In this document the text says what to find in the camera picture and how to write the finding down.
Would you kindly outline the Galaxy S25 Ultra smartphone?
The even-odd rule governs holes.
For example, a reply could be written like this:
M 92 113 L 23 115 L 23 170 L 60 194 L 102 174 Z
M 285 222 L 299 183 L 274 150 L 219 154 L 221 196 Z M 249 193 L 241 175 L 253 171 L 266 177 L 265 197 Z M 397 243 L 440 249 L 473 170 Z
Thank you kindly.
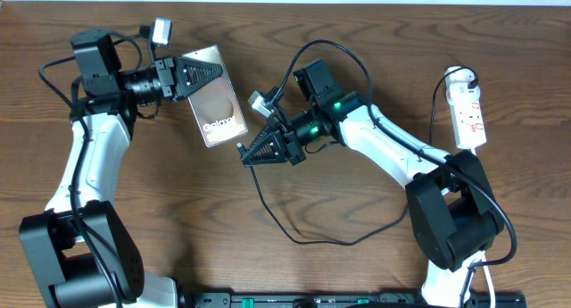
M 188 98 L 205 145 L 214 147 L 247 134 L 248 128 L 219 46 L 205 47 L 183 54 L 183 57 L 214 63 L 222 69 L 219 77 Z

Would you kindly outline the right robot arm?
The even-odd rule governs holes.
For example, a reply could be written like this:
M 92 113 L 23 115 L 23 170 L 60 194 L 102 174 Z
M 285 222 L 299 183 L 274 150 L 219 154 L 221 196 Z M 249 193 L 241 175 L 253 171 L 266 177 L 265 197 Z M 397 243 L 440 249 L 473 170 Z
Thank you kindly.
M 503 230 L 513 230 L 476 155 L 470 149 L 449 154 L 418 140 L 360 93 L 344 93 L 322 60 L 294 77 L 309 108 L 290 117 L 279 106 L 278 88 L 253 92 L 248 103 L 267 125 L 249 146 L 238 147 L 243 165 L 295 165 L 321 137 L 363 154 L 405 191 L 405 212 L 428 260 L 420 290 L 424 302 L 466 306 L 476 269 L 491 266 L 486 250 Z

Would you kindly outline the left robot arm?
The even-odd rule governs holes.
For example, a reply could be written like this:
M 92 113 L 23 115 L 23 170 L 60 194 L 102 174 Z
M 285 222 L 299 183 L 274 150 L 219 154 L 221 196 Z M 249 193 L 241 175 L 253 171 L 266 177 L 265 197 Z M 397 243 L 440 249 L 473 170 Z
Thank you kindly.
M 146 271 L 115 211 L 122 158 L 144 106 L 178 102 L 220 79 L 222 65 L 184 56 L 122 68 L 120 33 L 90 29 L 71 39 L 80 74 L 64 101 L 73 145 L 46 208 L 21 221 L 19 238 L 48 307 L 190 307 L 178 282 Z

